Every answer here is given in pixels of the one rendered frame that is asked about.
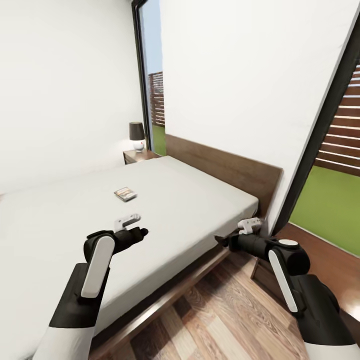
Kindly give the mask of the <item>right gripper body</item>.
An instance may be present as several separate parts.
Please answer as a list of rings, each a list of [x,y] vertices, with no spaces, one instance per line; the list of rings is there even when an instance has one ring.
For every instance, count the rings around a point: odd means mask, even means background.
[[[253,250],[253,245],[255,240],[257,240],[258,238],[260,238],[260,236],[256,236],[255,231],[251,234],[236,233],[228,235],[229,250],[232,253],[235,253],[237,251],[244,251],[256,257]]]

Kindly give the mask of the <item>hardback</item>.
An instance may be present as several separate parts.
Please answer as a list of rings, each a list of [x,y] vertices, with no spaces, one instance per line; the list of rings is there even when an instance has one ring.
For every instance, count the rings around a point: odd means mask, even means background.
[[[128,201],[133,197],[137,196],[137,193],[129,189],[128,187],[124,187],[114,192],[118,197],[120,197],[123,201]]]

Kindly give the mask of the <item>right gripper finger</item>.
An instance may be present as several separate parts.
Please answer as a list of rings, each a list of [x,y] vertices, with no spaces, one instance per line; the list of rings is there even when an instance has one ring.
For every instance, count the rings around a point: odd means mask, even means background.
[[[224,248],[225,247],[228,247],[229,244],[228,244],[228,236],[227,237],[222,237],[222,236],[215,236],[214,239],[220,243]]]

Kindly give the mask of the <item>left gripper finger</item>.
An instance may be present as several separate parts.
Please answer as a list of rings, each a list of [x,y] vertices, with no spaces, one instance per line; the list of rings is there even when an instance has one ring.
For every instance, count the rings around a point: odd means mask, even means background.
[[[146,236],[149,233],[149,230],[146,228],[142,228],[142,229],[140,229],[140,231],[141,231],[142,237]]]

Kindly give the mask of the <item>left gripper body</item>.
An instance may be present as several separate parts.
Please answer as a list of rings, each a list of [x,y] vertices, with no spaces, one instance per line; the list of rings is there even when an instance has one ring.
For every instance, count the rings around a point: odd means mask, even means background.
[[[115,228],[115,233],[122,234],[125,237],[125,245],[122,251],[124,251],[127,248],[130,248],[132,244],[135,244],[143,240],[141,229],[139,227],[134,227],[130,230],[126,230],[122,232],[116,232],[116,228]]]

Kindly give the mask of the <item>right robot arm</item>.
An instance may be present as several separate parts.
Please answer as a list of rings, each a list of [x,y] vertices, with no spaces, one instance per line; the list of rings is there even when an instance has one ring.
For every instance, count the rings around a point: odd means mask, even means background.
[[[214,239],[232,253],[244,251],[271,264],[309,360],[360,360],[336,296],[315,274],[307,274],[311,262],[306,251],[294,240],[256,236],[252,227],[258,225],[258,218],[242,220],[238,227],[243,230]]]

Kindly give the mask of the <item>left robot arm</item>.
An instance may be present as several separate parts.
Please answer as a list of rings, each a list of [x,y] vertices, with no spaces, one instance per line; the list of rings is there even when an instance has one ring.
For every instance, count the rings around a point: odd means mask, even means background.
[[[110,260],[149,233],[146,228],[127,229],[139,220],[138,213],[130,213],[114,222],[115,231],[100,230],[86,237],[86,263],[75,264],[32,360],[88,360]]]

